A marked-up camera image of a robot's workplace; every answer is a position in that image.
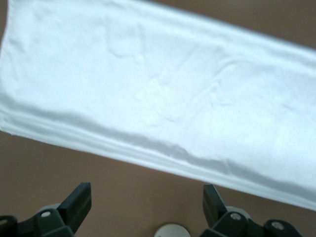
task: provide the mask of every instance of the white towel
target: white towel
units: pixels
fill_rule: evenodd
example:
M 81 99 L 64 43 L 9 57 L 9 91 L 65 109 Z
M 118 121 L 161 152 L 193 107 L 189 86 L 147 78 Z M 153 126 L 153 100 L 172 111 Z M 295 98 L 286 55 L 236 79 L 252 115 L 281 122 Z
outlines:
M 316 51 L 153 3 L 9 0 L 0 130 L 316 210 Z

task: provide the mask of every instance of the folded cloth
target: folded cloth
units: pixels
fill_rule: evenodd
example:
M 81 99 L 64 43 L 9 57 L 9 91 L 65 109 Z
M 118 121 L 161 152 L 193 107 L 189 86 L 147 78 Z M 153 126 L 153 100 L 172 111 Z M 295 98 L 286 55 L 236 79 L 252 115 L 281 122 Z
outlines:
M 9 0 L 0 130 L 316 210 L 316 51 L 154 3 Z

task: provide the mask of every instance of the white circular object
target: white circular object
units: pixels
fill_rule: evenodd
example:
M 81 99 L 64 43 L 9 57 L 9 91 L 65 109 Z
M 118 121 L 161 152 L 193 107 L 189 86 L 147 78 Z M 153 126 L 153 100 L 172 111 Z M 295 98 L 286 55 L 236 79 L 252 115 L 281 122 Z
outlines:
M 190 237 L 190 234 L 180 225 L 167 224 L 160 227 L 154 237 Z

